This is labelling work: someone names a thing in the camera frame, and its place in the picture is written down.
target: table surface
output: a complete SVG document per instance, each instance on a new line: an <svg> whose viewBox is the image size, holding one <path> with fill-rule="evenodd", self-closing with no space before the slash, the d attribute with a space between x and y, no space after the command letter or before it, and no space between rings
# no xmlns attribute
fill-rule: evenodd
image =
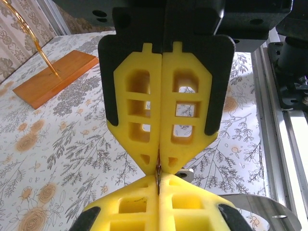
<svg viewBox="0 0 308 231"><path fill-rule="evenodd" d="M98 56L113 33L60 36L43 50L52 61L72 50ZM99 65L34 110L12 90L45 67L36 54L0 85L0 231L68 230L85 205L144 176L107 129ZM219 137L186 165L193 184L270 196L259 133L251 56L236 53Z"/></svg>

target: thin object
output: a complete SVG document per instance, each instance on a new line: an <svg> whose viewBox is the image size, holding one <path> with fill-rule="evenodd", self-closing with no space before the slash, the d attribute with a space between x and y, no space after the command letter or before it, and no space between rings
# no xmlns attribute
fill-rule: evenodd
<svg viewBox="0 0 308 231"><path fill-rule="evenodd" d="M31 28L29 27L29 25L27 24L27 22L23 19L23 17L19 14L19 12L7 1L7 0L1 0L4 5L17 17L18 19L18 23L20 25L20 27L23 29L23 31L25 33L27 33L30 38L33 40L39 54L42 56L42 58L44 59L44 61L46 62L46 64L48 65L48 67L51 69L51 71L59 78L59 75L57 73L57 71L54 69L54 67L52 66L51 62L48 60L47 56L45 55L45 53L43 52L42 48L39 45L39 41L36 38L35 34L33 33L33 31L31 30Z"/></svg>
<svg viewBox="0 0 308 231"><path fill-rule="evenodd" d="M157 164L156 164L156 170L155 170L155 178L156 178L157 194L158 195L160 193L161 177L162 177L162 166L161 166L160 158L159 158L159 155L158 155Z"/></svg>

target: wooden board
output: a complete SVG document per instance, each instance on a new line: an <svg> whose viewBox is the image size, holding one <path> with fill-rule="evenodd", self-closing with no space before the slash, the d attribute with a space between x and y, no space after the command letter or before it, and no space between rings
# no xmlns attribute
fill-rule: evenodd
<svg viewBox="0 0 308 231"><path fill-rule="evenodd" d="M72 51L53 64L60 78L47 67L15 88L13 92L34 109L37 109L97 63L96 56Z"/></svg>

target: silver metal plate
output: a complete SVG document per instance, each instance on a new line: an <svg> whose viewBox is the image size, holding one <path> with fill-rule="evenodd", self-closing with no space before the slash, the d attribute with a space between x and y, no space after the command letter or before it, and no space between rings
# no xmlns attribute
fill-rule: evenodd
<svg viewBox="0 0 308 231"><path fill-rule="evenodd" d="M270 225L269 231L300 231L302 229L298 218L291 210L268 197L249 194L220 196L232 202L237 208L264 218Z"/></svg>

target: black mechanical part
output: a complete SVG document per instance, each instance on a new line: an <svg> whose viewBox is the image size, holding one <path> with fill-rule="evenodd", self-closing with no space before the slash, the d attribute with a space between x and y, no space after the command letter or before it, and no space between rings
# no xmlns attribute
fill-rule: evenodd
<svg viewBox="0 0 308 231"><path fill-rule="evenodd" d="M101 208L93 207L82 212L69 231L90 231L100 211Z"/></svg>
<svg viewBox="0 0 308 231"><path fill-rule="evenodd" d="M98 45L106 118L117 126L118 115L114 70L143 43L152 44L153 53L162 53L164 9L114 8L116 35L107 35Z"/></svg>
<svg viewBox="0 0 308 231"><path fill-rule="evenodd" d="M305 74L308 62L306 65L301 62L307 61L308 49L293 47L288 41L287 38L284 43L270 43L268 49L280 106L284 110L306 111L308 106L303 100L308 92L305 77L308 76L308 72Z"/></svg>
<svg viewBox="0 0 308 231"><path fill-rule="evenodd" d="M308 110L308 1L295 0L291 13L276 29L284 42L269 44L282 109Z"/></svg>
<svg viewBox="0 0 308 231"><path fill-rule="evenodd" d="M231 231L253 231L236 208L220 204L218 209Z"/></svg>
<svg viewBox="0 0 308 231"><path fill-rule="evenodd" d="M290 14L277 26L278 34L308 41L308 1L295 0Z"/></svg>
<svg viewBox="0 0 308 231"><path fill-rule="evenodd" d="M113 26L114 7L161 8L167 0L53 0L75 18L85 18L93 26ZM268 38L273 29L291 11L293 0L188 0L196 7L194 22L196 34L199 29L207 30L207 25L218 24L217 34L230 36L235 40L236 51L254 52ZM225 2L224 14L217 9ZM199 9L207 8L201 15Z"/></svg>
<svg viewBox="0 0 308 231"><path fill-rule="evenodd" d="M195 12L203 13L217 8L195 8L192 1L170 0L165 9L164 52L172 52L173 42L182 42L182 51L193 53L212 74L212 88L207 111L205 134L212 135L219 130L225 102L235 45L232 39L223 35L206 35L194 33ZM210 30L215 31L217 24Z"/></svg>

